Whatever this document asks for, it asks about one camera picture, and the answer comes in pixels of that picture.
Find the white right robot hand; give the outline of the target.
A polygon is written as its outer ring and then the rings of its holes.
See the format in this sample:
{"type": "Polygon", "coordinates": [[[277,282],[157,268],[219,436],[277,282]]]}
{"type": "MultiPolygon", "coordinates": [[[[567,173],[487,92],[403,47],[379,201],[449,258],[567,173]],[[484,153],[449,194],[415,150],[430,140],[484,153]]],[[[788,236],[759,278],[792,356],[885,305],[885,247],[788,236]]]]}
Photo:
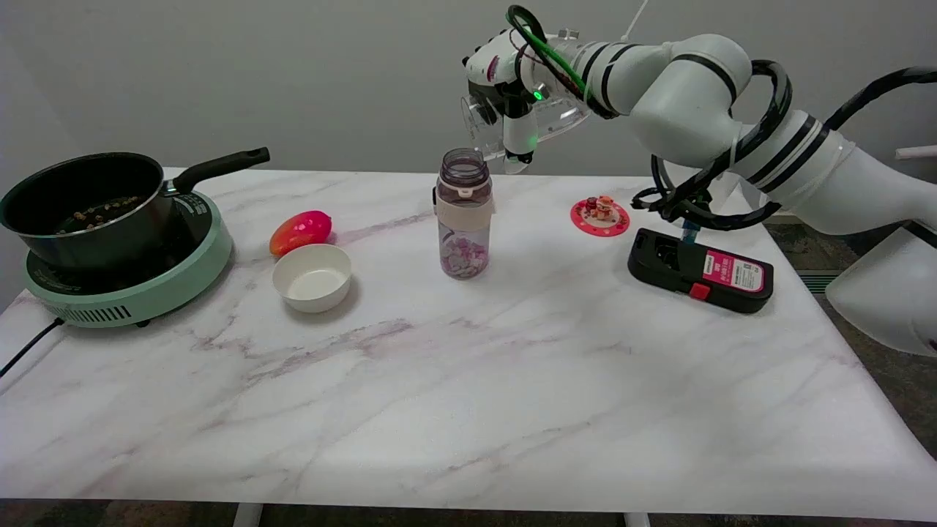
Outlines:
{"type": "Polygon", "coordinates": [[[472,146],[502,170],[522,173],[542,141],[570,131],[589,108],[543,66],[518,30],[503,32],[464,59],[462,113],[472,146]]]}

